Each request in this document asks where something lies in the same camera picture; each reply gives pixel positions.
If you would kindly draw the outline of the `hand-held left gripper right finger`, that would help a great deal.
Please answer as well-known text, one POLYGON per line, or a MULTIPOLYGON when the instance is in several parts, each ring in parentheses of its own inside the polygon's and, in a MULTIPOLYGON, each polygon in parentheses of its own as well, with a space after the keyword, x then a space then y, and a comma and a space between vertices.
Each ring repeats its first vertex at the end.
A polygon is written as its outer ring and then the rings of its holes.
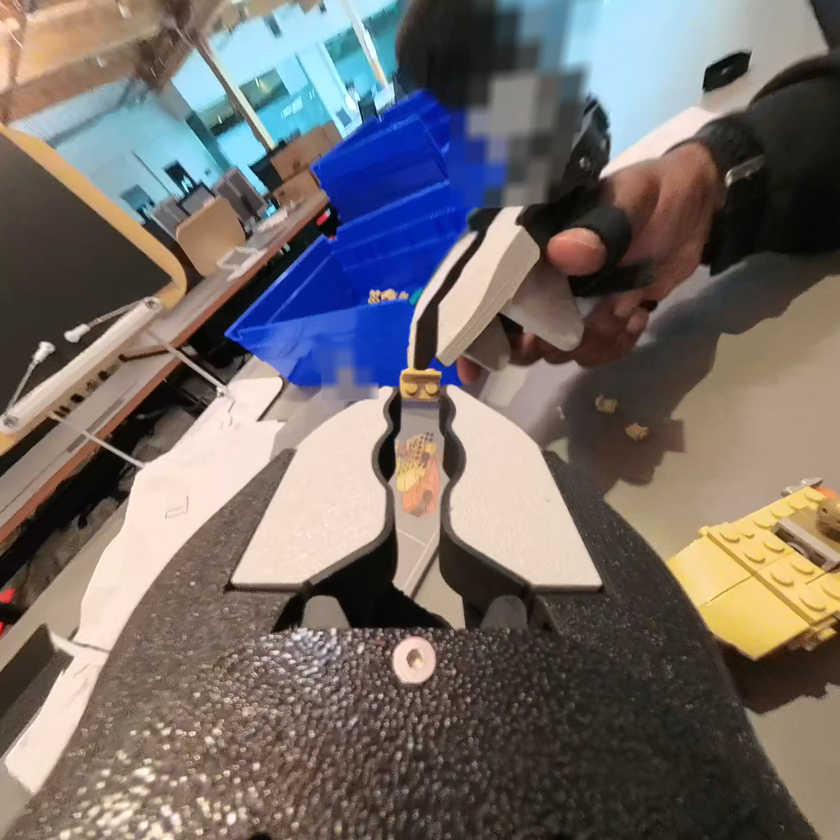
POLYGON ((602 577, 540 447, 456 386, 440 403, 440 570, 459 594, 597 592, 602 577))

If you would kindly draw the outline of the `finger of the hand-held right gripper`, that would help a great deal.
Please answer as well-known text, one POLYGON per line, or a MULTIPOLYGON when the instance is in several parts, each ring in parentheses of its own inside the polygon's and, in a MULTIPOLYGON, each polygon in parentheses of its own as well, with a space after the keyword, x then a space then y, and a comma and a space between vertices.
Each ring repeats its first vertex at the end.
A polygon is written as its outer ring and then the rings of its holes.
POLYGON ((504 206, 475 231, 466 261, 437 305, 435 358, 443 365, 470 358, 501 368, 511 358, 511 341, 501 311, 541 256, 520 222, 523 206, 504 206))
POLYGON ((425 370, 436 358, 440 306, 481 243, 481 233, 467 231, 455 242, 423 289, 414 307, 409 332, 406 357, 408 368, 425 370))

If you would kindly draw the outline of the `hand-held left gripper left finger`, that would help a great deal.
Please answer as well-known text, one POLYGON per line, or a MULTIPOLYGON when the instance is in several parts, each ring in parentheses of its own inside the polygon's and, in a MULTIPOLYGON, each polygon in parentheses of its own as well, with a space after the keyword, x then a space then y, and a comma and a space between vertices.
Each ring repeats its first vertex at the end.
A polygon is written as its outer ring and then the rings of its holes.
POLYGON ((230 583, 239 590, 299 592, 368 562, 372 579, 396 570, 394 498, 380 456, 393 444, 398 392, 382 387, 325 416, 299 443, 230 583))

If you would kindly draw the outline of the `tan brick vehicle model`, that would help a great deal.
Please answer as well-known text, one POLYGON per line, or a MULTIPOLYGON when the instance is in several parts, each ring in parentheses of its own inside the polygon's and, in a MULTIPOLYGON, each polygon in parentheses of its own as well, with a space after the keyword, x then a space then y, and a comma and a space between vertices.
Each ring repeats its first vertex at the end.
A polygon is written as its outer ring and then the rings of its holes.
POLYGON ((666 565, 714 638, 752 661, 838 637, 838 493, 821 479, 701 528, 666 565))

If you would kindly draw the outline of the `grey desk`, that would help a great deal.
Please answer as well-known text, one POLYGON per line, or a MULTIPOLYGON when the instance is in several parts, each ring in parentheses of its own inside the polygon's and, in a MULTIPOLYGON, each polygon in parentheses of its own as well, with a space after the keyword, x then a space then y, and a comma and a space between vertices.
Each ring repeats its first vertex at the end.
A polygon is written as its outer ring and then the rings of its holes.
MULTIPOLYGON (((794 480, 838 490, 838 256, 699 270, 623 360, 512 366, 479 399, 580 468, 669 559, 701 526, 778 500, 794 480), (599 395, 618 400, 614 415, 595 410, 599 395), (629 424, 649 439, 630 440, 629 424)), ((70 581, 87 579, 118 526, 100 529, 70 581)), ((733 663, 782 780, 821 837, 838 838, 838 640, 733 663)), ((30 795, 2 782, 2 835, 30 795)))

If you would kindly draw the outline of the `person's right hand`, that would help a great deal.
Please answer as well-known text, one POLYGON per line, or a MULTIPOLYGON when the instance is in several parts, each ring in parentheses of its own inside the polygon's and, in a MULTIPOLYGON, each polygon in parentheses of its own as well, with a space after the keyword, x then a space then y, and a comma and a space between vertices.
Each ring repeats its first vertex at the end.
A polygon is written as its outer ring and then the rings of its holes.
POLYGON ((600 301, 585 319, 583 340, 573 351, 554 348, 532 333, 514 335, 511 363, 575 362, 592 368, 627 356, 648 326, 644 302, 663 301, 699 267, 722 194, 711 153, 695 141, 602 179, 600 204, 623 210, 633 230, 623 265, 649 263, 654 281, 600 301))

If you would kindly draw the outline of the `grey instruction booklet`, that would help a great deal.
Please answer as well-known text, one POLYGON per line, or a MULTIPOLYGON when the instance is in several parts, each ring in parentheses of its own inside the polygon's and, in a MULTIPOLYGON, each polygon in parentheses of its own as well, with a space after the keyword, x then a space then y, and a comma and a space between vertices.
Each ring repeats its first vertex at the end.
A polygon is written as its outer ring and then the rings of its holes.
POLYGON ((419 606, 462 628, 462 599, 439 567, 441 500, 448 483, 443 460, 438 405, 403 402, 391 480, 397 542, 394 583, 419 606))

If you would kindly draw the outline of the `stacked blue plastic bins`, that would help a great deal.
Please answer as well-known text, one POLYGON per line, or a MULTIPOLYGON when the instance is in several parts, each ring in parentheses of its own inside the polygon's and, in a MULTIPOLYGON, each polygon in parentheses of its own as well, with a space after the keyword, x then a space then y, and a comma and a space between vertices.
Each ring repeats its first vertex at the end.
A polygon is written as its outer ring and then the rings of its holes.
POLYGON ((426 91, 398 101, 312 165, 341 225, 435 187, 444 208, 470 212, 494 202, 467 111, 451 110, 426 91))

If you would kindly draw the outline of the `blue plastic bin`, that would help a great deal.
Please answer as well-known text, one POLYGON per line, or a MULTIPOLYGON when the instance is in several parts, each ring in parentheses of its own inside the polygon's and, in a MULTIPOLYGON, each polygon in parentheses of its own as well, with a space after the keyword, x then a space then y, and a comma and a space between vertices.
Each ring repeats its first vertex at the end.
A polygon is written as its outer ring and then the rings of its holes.
POLYGON ((418 295, 466 227, 463 208, 400 217, 383 208, 320 237, 226 331, 291 384, 334 383, 354 368, 365 384, 396 385, 406 368, 418 295), (369 306, 371 289, 411 302, 369 306))

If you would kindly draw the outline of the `white paper bag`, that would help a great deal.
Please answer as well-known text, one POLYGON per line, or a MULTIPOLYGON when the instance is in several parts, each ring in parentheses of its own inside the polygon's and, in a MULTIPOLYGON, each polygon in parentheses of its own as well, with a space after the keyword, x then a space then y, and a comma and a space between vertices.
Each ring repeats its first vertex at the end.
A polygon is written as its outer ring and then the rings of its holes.
POLYGON ((133 610, 189 538, 267 466, 274 375, 235 380, 172 450, 142 468, 87 579, 63 572, 2 638, 2 782, 36 793, 133 610))

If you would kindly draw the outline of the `wood-edged long table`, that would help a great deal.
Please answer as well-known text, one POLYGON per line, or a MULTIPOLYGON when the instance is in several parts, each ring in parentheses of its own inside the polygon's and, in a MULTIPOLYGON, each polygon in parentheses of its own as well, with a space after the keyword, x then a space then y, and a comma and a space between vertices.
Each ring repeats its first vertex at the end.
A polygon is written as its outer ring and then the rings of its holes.
MULTIPOLYGON (((259 259, 234 279, 218 272, 189 291, 152 328, 154 333, 175 347, 181 347, 228 300, 255 279, 260 271, 327 207, 325 192, 318 192, 294 206, 259 259)), ((77 428, 55 425, 1 478, 1 540, 14 535, 57 487, 84 465, 100 449, 81 432, 109 438, 113 430, 129 417, 142 401, 180 365, 170 353, 152 355, 158 347, 152 339, 139 339, 129 347, 129 361, 101 384, 69 420, 77 428)))

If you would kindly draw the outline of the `wood-rimmed black panel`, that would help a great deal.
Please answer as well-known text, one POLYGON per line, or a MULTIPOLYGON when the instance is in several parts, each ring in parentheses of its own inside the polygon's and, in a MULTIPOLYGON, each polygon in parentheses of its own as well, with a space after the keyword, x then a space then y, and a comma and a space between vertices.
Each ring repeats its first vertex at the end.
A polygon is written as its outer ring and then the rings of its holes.
POLYGON ((42 341, 56 352, 31 385, 55 373, 80 345, 64 334, 142 298, 164 310, 186 294, 179 259, 42 140, 2 127, 2 411, 42 341))

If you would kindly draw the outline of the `black wall socket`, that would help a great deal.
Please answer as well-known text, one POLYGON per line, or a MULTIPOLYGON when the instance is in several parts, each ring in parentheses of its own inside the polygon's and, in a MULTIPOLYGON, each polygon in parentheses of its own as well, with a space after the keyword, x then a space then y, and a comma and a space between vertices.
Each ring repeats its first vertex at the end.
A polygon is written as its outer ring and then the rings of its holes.
POLYGON ((741 49, 719 58, 704 70, 701 89, 704 94, 723 89, 744 77, 750 69, 752 51, 741 49))

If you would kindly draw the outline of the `large window wall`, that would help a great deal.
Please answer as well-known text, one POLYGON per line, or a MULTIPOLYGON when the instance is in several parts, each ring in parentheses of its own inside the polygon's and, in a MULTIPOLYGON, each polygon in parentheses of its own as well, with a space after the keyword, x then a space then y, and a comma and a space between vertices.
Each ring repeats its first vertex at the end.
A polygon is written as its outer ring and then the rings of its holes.
POLYGON ((401 2, 2 2, 2 125, 131 215, 320 125, 396 70, 401 2))

